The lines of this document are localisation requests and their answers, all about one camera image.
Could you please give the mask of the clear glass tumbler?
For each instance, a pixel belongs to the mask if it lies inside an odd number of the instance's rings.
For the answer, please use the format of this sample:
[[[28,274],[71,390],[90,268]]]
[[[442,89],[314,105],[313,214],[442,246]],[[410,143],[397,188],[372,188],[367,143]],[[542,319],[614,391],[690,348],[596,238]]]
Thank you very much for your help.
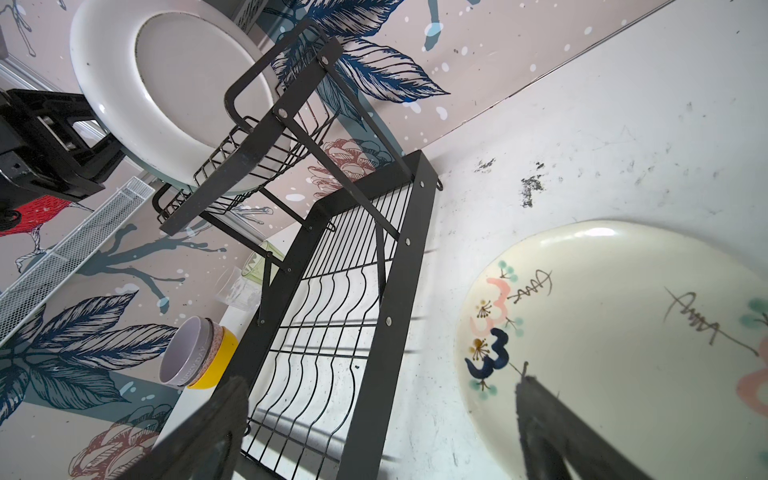
[[[215,299],[244,312],[255,312],[262,297],[262,287],[242,275],[238,267],[227,269],[215,286]]]

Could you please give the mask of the pink floral pattern bowl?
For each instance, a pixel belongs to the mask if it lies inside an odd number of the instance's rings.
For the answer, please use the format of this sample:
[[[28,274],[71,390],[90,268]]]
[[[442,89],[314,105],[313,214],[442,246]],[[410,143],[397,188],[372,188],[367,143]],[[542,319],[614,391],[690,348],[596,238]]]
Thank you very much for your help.
[[[201,380],[201,378],[205,375],[210,365],[213,363],[214,358],[218,353],[218,350],[221,346],[221,343],[224,337],[223,328],[220,325],[216,324],[210,319],[207,319],[207,325],[209,327],[210,334],[211,334],[208,350],[197,372],[187,382],[186,384],[187,388],[193,388],[194,385],[197,384]]]

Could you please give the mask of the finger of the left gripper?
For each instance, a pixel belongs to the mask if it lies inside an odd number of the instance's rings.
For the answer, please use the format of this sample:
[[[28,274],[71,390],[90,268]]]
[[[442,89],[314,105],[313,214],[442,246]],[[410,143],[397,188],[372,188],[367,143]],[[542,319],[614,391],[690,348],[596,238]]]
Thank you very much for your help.
[[[82,94],[2,91],[1,208],[45,195],[80,201],[102,191],[123,145],[112,134],[89,145],[74,125],[94,118]]]

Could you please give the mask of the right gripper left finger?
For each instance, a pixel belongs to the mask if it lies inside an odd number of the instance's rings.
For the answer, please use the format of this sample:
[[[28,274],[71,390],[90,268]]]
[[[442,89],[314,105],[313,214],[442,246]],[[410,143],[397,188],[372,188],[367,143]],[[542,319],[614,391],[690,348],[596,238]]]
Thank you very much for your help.
[[[247,384],[234,377],[120,477],[230,479],[245,435],[247,409]]]

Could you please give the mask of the green glass tumbler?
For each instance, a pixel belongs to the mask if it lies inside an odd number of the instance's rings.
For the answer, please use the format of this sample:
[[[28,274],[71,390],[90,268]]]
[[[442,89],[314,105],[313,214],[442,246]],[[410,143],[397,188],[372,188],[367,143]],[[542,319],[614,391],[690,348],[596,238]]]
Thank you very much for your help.
[[[278,260],[282,262],[285,256],[279,250],[274,250],[274,251],[270,250],[270,251],[273,254],[273,262],[271,263],[271,266],[270,266],[270,281],[272,281],[279,271],[279,266],[277,266],[274,263],[274,260]],[[259,286],[262,286],[265,270],[266,270],[266,258],[256,252],[252,252],[241,270],[241,276],[254,282]]]

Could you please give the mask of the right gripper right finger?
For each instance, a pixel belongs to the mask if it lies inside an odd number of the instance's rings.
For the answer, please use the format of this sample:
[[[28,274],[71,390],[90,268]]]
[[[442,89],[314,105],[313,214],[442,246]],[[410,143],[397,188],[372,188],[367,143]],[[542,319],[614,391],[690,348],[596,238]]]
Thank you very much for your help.
[[[646,479],[648,475],[549,392],[525,376],[516,386],[520,444],[529,479]]]

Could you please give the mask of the yellow ceramic bowl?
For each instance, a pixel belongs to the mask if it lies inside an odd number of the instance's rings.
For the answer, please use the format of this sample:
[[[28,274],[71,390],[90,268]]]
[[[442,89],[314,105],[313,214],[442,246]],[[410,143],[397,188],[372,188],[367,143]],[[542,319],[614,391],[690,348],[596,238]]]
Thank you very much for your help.
[[[238,346],[237,337],[226,327],[223,328],[224,337],[213,363],[201,380],[194,385],[195,390],[210,389],[218,385],[222,379]]]

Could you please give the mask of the lilac ceramic bowl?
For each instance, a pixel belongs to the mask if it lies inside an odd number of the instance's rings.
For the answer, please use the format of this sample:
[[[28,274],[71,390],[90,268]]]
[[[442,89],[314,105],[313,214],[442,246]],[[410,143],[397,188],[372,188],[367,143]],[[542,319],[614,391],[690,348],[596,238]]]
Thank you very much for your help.
[[[212,322],[194,316],[176,331],[163,355],[159,380],[174,388],[191,385],[198,377],[213,341]]]

